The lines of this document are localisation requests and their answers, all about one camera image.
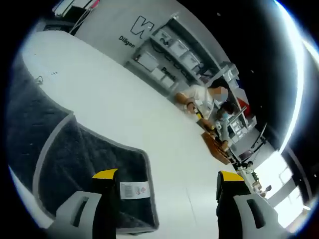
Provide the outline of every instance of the white table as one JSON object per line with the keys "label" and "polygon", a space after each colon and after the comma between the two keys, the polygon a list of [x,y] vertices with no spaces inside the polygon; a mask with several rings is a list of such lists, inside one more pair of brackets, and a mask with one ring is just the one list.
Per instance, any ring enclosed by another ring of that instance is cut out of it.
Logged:
{"label": "white table", "polygon": [[[212,157],[197,124],[130,71],[65,32],[35,33],[22,56],[33,77],[43,77],[42,89],[80,124],[148,154],[159,229],[138,238],[218,238],[217,172],[235,170]],[[32,195],[17,186],[37,222],[44,220]]]}

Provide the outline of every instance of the gray towel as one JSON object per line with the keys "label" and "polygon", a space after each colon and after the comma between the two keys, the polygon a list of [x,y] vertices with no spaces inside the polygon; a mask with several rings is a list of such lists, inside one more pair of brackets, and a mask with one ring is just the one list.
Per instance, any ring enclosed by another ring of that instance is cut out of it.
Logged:
{"label": "gray towel", "polygon": [[117,232],[143,233],[158,228],[151,168],[145,152],[80,125],[71,111],[41,90],[20,58],[13,65],[8,99],[8,163],[48,216],[54,219],[58,207],[74,192],[90,191],[94,174],[118,168],[119,182],[148,181],[151,197],[120,201]]}

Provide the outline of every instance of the label sticker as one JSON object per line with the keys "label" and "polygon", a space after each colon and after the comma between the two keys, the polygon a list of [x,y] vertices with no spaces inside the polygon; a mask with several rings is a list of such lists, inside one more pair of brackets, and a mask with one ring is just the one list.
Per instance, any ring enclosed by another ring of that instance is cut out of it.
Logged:
{"label": "label sticker", "polygon": [[149,182],[120,182],[121,199],[140,199],[151,196]]}

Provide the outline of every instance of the window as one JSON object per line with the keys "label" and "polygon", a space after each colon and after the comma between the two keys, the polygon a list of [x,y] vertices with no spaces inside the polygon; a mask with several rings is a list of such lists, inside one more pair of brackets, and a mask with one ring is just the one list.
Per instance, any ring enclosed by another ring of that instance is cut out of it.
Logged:
{"label": "window", "polygon": [[303,200],[299,187],[295,188],[282,202],[274,207],[278,213],[279,224],[286,228],[303,211]]}
{"label": "window", "polygon": [[266,194],[266,199],[277,193],[292,176],[291,170],[278,151],[273,152],[270,157],[254,171],[264,189],[269,185],[272,186],[272,190]]}

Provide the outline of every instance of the person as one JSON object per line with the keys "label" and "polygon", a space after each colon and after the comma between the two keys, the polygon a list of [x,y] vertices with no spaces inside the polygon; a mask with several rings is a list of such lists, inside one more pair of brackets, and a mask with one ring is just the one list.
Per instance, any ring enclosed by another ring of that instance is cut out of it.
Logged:
{"label": "person", "polygon": [[[178,92],[175,95],[175,105],[200,125],[212,128],[213,124],[208,120],[208,117],[214,106],[213,100],[226,101],[229,91],[227,82],[223,78],[219,78],[213,81],[208,88],[192,85],[189,89]],[[201,119],[196,115],[196,110],[202,114]]]}
{"label": "person", "polygon": [[217,112],[212,113],[212,119],[214,121],[215,127],[216,125],[220,125],[220,134],[219,134],[219,140],[223,142],[224,147],[228,147],[228,141],[229,141],[229,133],[228,133],[228,121],[230,115],[232,115],[235,112],[235,106],[229,102],[225,101],[220,108],[217,110]]}

